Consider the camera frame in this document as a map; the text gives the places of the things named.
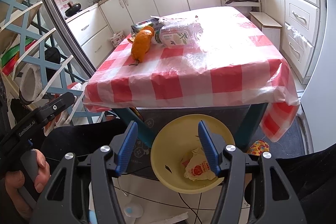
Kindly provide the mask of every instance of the bowl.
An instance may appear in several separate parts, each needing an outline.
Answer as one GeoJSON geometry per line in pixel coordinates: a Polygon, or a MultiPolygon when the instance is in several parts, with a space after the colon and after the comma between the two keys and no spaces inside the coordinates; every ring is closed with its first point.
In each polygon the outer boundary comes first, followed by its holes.
{"type": "Polygon", "coordinates": [[[230,130],[219,120],[203,114],[179,117],[167,124],[156,136],[151,150],[151,165],[156,177],[169,189],[198,194],[208,191],[224,178],[192,181],[184,177],[181,160],[192,150],[202,147],[198,137],[198,123],[206,122],[212,133],[221,135],[227,144],[235,144],[230,130]]]}

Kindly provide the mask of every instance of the plastic tablecloth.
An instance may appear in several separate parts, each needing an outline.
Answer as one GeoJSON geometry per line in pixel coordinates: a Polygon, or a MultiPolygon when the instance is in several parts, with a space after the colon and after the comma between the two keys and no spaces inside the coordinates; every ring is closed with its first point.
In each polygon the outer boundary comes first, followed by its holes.
{"type": "Polygon", "coordinates": [[[271,41],[233,7],[172,15],[198,16],[197,48],[152,45],[138,66],[125,39],[98,68],[85,89],[91,112],[126,107],[213,107],[268,102],[260,123],[278,141],[299,107],[290,67],[271,41]]]}

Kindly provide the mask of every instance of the finger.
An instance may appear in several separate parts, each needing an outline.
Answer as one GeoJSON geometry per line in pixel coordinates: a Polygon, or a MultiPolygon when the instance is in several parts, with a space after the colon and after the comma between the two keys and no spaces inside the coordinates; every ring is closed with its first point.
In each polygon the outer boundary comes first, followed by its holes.
{"type": "Polygon", "coordinates": [[[45,168],[39,168],[38,175],[35,179],[34,186],[38,193],[41,193],[47,185],[50,178],[49,164],[46,162],[45,168]]]}
{"type": "Polygon", "coordinates": [[[36,151],[36,161],[39,167],[45,168],[45,157],[40,150],[35,149],[36,151]]]}
{"type": "Polygon", "coordinates": [[[24,219],[29,219],[32,215],[32,209],[25,202],[23,197],[17,191],[25,183],[25,177],[21,171],[7,172],[5,176],[6,191],[12,200],[16,210],[24,219]]]}

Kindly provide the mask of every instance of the food wrapper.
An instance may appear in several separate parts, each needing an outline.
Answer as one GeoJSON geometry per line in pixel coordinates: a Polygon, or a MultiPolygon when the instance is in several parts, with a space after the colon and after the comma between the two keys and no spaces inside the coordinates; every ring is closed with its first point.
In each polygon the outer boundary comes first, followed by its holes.
{"type": "Polygon", "coordinates": [[[203,33],[197,18],[171,20],[160,30],[160,41],[167,48],[198,46],[199,36],[203,33]]]}
{"type": "Polygon", "coordinates": [[[207,158],[201,148],[192,151],[193,157],[185,167],[184,177],[191,180],[212,180],[216,177],[215,173],[210,170],[207,158]]]}

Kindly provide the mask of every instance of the drawer handle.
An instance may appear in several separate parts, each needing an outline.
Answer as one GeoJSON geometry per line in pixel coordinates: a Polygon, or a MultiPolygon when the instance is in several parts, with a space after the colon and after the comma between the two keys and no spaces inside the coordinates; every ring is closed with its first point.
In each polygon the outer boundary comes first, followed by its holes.
{"type": "Polygon", "coordinates": [[[82,31],[84,31],[89,25],[86,25],[83,29],[82,29],[82,31]]]}
{"type": "Polygon", "coordinates": [[[290,42],[289,42],[289,45],[291,46],[292,50],[295,51],[299,55],[299,58],[300,58],[300,52],[294,49],[293,45],[290,42]]]}
{"type": "Polygon", "coordinates": [[[95,50],[94,52],[98,52],[102,46],[103,45],[100,45],[100,47],[97,50],[95,50]]]}
{"type": "Polygon", "coordinates": [[[121,0],[119,0],[119,4],[120,4],[121,8],[124,9],[124,5],[121,3],[121,0]]]}
{"type": "Polygon", "coordinates": [[[296,12],[292,12],[292,14],[293,14],[295,17],[302,19],[302,20],[307,24],[307,20],[306,20],[304,17],[299,16],[296,12]]]}
{"type": "Polygon", "coordinates": [[[124,0],[124,2],[126,3],[126,5],[128,6],[128,1],[127,0],[124,0]]]}

